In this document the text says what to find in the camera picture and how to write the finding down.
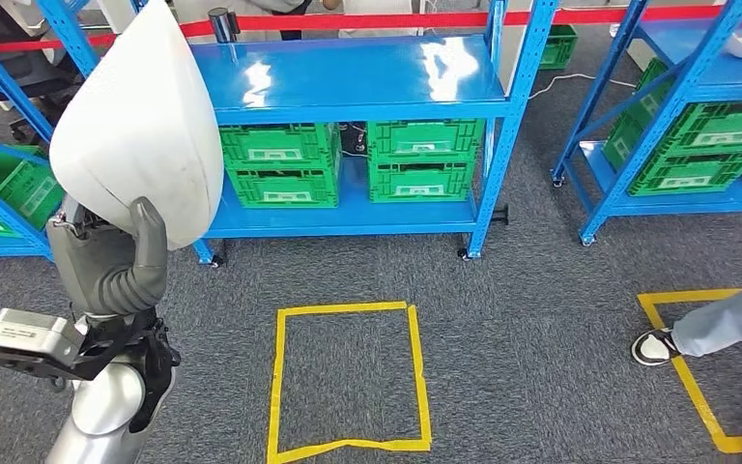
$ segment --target black and white shoe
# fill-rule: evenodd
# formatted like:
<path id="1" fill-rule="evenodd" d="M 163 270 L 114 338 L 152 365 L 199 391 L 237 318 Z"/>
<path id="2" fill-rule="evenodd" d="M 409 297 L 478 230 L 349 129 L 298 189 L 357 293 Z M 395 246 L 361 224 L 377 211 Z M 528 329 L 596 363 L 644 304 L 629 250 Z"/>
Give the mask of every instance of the black and white shoe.
<path id="1" fill-rule="evenodd" d="M 633 359 L 643 365 L 660 365 L 681 356 L 672 342 L 672 329 L 656 329 L 636 338 L 630 351 Z"/>

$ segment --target red barrier tape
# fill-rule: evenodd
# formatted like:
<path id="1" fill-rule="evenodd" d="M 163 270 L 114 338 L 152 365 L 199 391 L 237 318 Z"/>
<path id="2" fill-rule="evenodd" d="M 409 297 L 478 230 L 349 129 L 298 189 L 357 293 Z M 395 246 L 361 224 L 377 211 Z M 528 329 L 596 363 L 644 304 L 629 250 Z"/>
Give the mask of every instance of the red barrier tape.
<path id="1" fill-rule="evenodd" d="M 644 20 L 702 19 L 715 17 L 721 6 L 652 7 L 644 12 Z M 611 24 L 621 22 L 625 8 L 579 8 L 558 10 L 554 24 Z M 508 12 L 504 24 L 520 26 L 528 24 L 529 12 Z M 431 14 L 308 14 L 304 16 L 238 16 L 238 24 L 244 31 L 257 30 L 334 30 L 334 29 L 378 29 L 400 27 L 484 27 L 488 14 L 476 13 L 431 13 Z M 182 24 L 187 37 L 208 36 L 212 33 L 209 21 Z M 89 36 L 92 46 L 110 46 L 115 42 L 114 34 Z M 0 43 L 0 52 L 61 48 L 61 41 L 34 41 Z"/>

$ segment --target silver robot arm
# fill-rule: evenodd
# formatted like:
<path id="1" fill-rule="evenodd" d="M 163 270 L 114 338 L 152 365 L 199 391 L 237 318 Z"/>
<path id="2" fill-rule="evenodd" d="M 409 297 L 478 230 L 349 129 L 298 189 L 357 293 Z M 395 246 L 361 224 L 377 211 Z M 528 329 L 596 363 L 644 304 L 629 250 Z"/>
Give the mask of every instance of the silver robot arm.
<path id="1" fill-rule="evenodd" d="M 69 198 L 47 224 L 55 264 L 77 322 L 0 311 L 0 365 L 71 381 L 70 416 L 50 464 L 131 464 L 175 382 L 180 355 L 155 305 L 166 286 L 166 229 L 146 198 L 130 209 L 134 237 Z"/>

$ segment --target yellow floor tape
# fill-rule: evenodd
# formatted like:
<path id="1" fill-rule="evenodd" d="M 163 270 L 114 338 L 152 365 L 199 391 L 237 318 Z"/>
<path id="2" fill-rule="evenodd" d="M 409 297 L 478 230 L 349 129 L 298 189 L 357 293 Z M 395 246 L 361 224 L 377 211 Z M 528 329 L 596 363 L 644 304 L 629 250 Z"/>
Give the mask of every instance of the yellow floor tape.
<path id="1" fill-rule="evenodd" d="M 650 323 L 655 329 L 661 329 L 664 326 L 664 321 L 661 319 L 661 315 L 658 313 L 656 305 L 666 305 L 670 303 L 693 303 L 693 302 L 712 302 L 716 300 L 723 300 L 731 297 L 732 295 L 740 292 L 740 288 L 722 288 L 714 290 L 691 290 L 685 292 L 666 292 L 666 293 L 642 293 L 639 294 L 639 303 L 642 304 L 644 312 L 647 314 Z M 724 433 L 724 429 L 715 419 L 712 414 L 712 409 L 709 407 L 709 403 L 703 397 L 699 384 L 690 372 L 689 366 L 684 361 L 683 357 L 674 358 L 672 360 L 672 366 L 675 367 L 675 371 L 678 373 L 678 377 L 681 379 L 681 383 L 684 384 L 684 389 L 690 395 L 690 399 L 693 401 L 693 405 L 696 407 L 696 411 L 699 412 L 699 416 L 706 426 L 709 432 L 712 442 L 720 452 L 725 453 L 738 453 L 742 452 L 742 436 L 730 437 Z"/>
<path id="2" fill-rule="evenodd" d="M 349 438 L 279 452 L 280 393 L 283 385 L 283 362 L 285 357 L 286 318 L 304 314 L 336 314 L 342 312 L 406 310 L 411 337 L 411 355 L 414 358 L 414 381 L 416 383 L 416 409 L 419 414 L 418 439 L 375 441 Z M 269 464 L 282 464 L 304 459 L 315 454 L 341 447 L 376 448 L 389 451 L 428 451 L 431 449 L 431 419 L 428 413 L 428 390 L 422 375 L 422 345 L 419 342 L 419 326 L 416 321 L 416 306 L 405 302 L 332 304 L 280 309 L 277 311 L 277 334 L 274 346 L 274 375 L 271 382 L 271 407 L 269 412 L 269 439 L 266 459 Z"/>

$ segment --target green plastic crate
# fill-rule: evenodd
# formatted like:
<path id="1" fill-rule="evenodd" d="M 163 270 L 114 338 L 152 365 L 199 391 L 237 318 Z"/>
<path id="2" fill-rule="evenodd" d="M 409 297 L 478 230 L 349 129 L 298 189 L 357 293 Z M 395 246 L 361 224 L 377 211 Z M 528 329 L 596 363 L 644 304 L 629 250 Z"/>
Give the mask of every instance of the green plastic crate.
<path id="1" fill-rule="evenodd" d="M 633 196 L 723 191 L 742 174 L 742 152 L 661 157 L 647 162 L 628 188 Z"/>
<path id="2" fill-rule="evenodd" d="M 667 66 L 654 58 L 644 71 L 638 89 L 664 73 Z M 655 112 L 672 86 L 673 79 L 656 87 L 650 94 L 633 104 L 623 114 L 629 116 L 626 122 L 616 122 L 614 133 L 625 139 L 638 140 L 652 120 Z M 700 151 L 728 153 L 742 151 L 742 102 L 734 103 L 694 103 L 672 122 L 670 128 L 659 142 L 662 150 L 671 152 Z"/>
<path id="3" fill-rule="evenodd" d="M 227 169 L 328 168 L 339 148 L 334 124 L 221 127 Z"/>
<path id="4" fill-rule="evenodd" d="M 244 208 L 334 208 L 339 160 L 325 169 L 227 172 Z"/>
<path id="5" fill-rule="evenodd" d="M 371 201 L 462 201 L 468 199 L 474 162 L 368 162 Z"/>
<path id="6" fill-rule="evenodd" d="M 370 121 L 368 157 L 378 162 L 474 161 L 484 119 Z"/>
<path id="7" fill-rule="evenodd" d="M 570 62 L 573 48 L 576 46 L 576 29 L 567 24 L 559 24 L 551 27 L 545 50 L 542 52 L 540 70 L 563 70 Z"/>
<path id="8" fill-rule="evenodd" d="M 17 150 L 35 153 L 38 147 L 15 146 Z M 22 215 L 37 229 L 41 229 L 64 197 L 52 171 L 0 153 L 0 198 Z M 18 234 L 0 219 L 0 236 Z"/>

